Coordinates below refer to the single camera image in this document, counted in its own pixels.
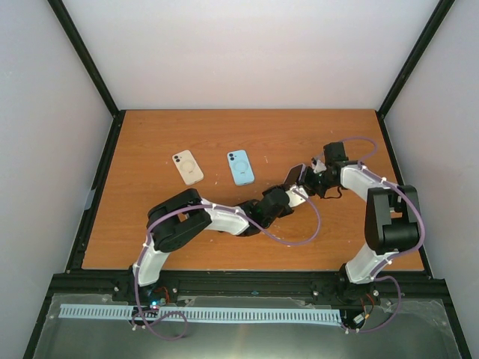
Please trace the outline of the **light blue phone case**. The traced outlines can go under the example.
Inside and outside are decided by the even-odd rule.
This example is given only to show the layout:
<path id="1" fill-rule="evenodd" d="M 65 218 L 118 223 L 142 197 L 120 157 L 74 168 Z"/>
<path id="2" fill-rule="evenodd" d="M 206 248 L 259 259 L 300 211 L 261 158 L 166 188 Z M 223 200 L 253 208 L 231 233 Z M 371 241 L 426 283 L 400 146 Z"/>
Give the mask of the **light blue phone case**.
<path id="1" fill-rule="evenodd" d="M 235 185 L 249 185 L 254 182 L 254 173 L 246 151 L 230 151 L 227 154 L 227 158 Z"/>

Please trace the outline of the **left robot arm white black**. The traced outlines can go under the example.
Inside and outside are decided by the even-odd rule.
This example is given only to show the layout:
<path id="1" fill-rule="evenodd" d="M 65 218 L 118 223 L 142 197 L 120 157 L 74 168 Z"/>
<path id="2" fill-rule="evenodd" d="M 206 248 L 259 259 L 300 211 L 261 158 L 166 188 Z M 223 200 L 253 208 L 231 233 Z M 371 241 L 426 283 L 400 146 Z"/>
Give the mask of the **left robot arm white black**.
<path id="1" fill-rule="evenodd" d="M 239 237 L 266 234 L 275 219 L 293 214 L 293 209 L 307 199 L 306 190 L 298 185 L 273 186 L 261 200 L 247 200 L 236 206 L 212 203 L 194 188 L 175 195 L 147 214 L 144 248 L 132 265 L 130 293 L 139 301 L 151 299 L 169 254 L 205 230 Z"/>

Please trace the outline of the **lilac phone case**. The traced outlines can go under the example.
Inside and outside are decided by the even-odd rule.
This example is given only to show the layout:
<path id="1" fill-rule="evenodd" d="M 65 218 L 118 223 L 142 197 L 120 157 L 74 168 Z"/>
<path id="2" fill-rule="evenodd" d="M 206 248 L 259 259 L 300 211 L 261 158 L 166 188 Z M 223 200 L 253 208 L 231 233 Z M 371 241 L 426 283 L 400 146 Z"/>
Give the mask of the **lilac phone case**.
<path id="1" fill-rule="evenodd" d="M 304 171 L 305 171 L 304 164 L 299 164 L 292 167 L 287 174 L 287 177 L 284 181 L 284 185 L 288 187 L 297 185 L 302 180 Z"/>

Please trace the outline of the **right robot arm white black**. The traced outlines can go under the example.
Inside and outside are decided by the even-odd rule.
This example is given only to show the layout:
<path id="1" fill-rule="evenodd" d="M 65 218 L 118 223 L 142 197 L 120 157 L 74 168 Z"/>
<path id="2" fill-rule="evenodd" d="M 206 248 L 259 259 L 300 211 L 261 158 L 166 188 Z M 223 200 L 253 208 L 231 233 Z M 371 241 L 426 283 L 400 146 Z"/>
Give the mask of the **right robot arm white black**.
<path id="1" fill-rule="evenodd" d="M 424 243 L 425 227 L 415 187 L 380 177 L 361 159 L 350 160 L 342 141 L 325 145 L 323 156 L 311 160 L 297 184 L 307 194 L 322 199 L 331 188 L 347 189 L 366 203 L 365 244 L 338 272 L 336 293 L 341 301 L 354 301 L 365 295 L 386 266 Z"/>

